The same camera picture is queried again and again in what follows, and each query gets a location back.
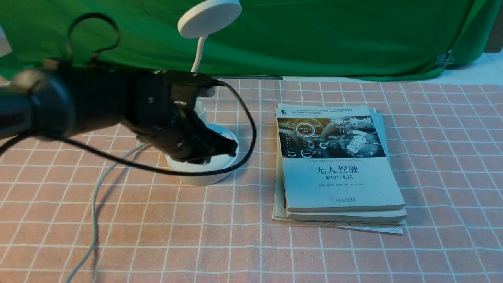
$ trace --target white desk lamp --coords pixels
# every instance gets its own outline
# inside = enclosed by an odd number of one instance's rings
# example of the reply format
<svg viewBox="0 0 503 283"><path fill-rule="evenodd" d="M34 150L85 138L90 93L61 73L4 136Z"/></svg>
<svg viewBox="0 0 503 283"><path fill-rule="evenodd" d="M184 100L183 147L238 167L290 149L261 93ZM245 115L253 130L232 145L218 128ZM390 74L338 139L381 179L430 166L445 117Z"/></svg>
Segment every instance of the white desk lamp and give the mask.
<svg viewBox="0 0 503 283"><path fill-rule="evenodd" d="M208 35L215 33L234 22L241 14L241 4L239 0L206 0L188 10L178 21L178 31L185 38L199 38L197 44L197 53L191 72L197 72L199 62L203 55L203 45ZM207 126L226 138L238 140L234 133L227 128L216 124L207 124ZM195 165L191 163L176 162L166 155L166 160L170 168L181 172L204 172L234 165L236 157L220 155L212 157L211 162L204 165ZM207 186L221 181L232 172L219 175L201 176L201 177L178 177L183 183Z"/></svg>
<svg viewBox="0 0 503 283"><path fill-rule="evenodd" d="M197 72L208 35L220 31L241 14L239 0L206 0L188 10L178 21L178 31L185 38L199 38L191 72Z"/></svg>

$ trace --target green backdrop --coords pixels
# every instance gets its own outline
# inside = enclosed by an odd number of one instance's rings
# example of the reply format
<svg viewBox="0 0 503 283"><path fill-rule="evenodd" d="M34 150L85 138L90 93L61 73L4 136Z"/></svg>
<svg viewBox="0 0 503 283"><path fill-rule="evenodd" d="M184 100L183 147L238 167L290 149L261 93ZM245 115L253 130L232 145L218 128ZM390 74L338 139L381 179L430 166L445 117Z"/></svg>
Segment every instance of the green backdrop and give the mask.
<svg viewBox="0 0 503 283"><path fill-rule="evenodd" d="M436 64L468 63L483 52L502 0L241 0L243 12L206 41L200 71L215 76L345 76L367 80L427 79ZM0 25L14 55L0 75L20 64L66 57L70 22L102 12L118 23L120 46L102 59L152 69L189 70L196 39L177 21L199 0L1 0ZM88 20L75 29L77 63L114 40L112 29Z"/></svg>

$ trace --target grid pattern tablecloth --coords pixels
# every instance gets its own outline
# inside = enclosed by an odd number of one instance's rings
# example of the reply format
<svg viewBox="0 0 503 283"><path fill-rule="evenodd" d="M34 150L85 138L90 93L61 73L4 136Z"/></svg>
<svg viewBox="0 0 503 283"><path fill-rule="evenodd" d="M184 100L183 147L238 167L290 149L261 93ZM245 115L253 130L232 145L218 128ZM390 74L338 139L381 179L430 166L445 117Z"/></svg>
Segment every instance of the grid pattern tablecloth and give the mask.
<svg viewBox="0 0 503 283"><path fill-rule="evenodd" d="M208 187L116 169L100 215L98 267L73 282L503 282L503 90L499 86L231 81L260 132L245 168ZM251 128L225 89L208 121ZM362 105L384 114L407 203L404 236L271 220L278 103ZM114 155L138 144L123 127L76 137ZM136 156L166 166L155 149ZM91 240L91 193L111 162L27 140L0 160L0 282L60 282Z"/></svg>

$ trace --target gray cable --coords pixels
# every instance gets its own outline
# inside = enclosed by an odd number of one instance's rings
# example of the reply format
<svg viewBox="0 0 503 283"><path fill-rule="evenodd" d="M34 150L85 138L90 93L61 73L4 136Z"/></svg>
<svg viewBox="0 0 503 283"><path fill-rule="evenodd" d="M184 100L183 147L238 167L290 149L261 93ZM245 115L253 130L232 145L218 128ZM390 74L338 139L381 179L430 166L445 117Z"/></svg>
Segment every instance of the gray cable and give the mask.
<svg viewBox="0 0 503 283"><path fill-rule="evenodd" d="M130 152L126 153L126 155L124 155L122 157L122 159L128 158L133 153L142 149L145 145L146 144L140 144L139 146L135 147ZM114 170L115 167L117 167L117 165L119 165L119 163L116 162L112 166L110 166L108 168L108 170L101 176L100 180L96 184L96 187L93 192L93 198L91 200L91 219L93 220L93 239L91 240L91 244L89 245L89 249L88 249L87 253L84 255L82 260L80 260L80 262L77 264L77 266L71 271L70 275L68 276L68 278L65 281L66 283L71 282L73 277L77 274L77 272L80 270L80 268L84 265L84 263L87 261L87 259L89 258L89 256L91 255L91 253L93 252L93 250L96 247L96 242L98 240L98 216L96 215L96 199L98 198L98 192L100 190L101 185L103 184L103 182L105 181L107 176L110 174L110 172L112 172L112 170Z"/></svg>

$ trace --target white round base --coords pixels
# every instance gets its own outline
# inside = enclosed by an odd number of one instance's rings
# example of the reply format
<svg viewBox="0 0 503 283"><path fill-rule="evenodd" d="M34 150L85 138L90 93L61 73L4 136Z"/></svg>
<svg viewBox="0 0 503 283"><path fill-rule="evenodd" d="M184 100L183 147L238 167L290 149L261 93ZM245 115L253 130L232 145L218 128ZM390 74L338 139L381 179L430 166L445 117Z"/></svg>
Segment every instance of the white round base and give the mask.
<svg viewBox="0 0 503 283"><path fill-rule="evenodd" d="M236 143L238 143L238 139L236 138L234 133L229 129L216 124L208 124L207 127L226 138L233 139L234 141L236 141ZM239 152L239 146L236 149L236 157L230 157L228 155L215 156L211 159L210 163L206 165L198 165L187 162L174 161L168 155L166 155L166 161L171 170L178 172L214 171L219 169L225 169L236 164L238 152ZM221 180L227 178L230 174L232 174L232 172L233 171L218 175L198 176L198 177L177 176L177 178L181 180L181 182L184 184L195 185L195 186L208 186L218 183Z"/></svg>

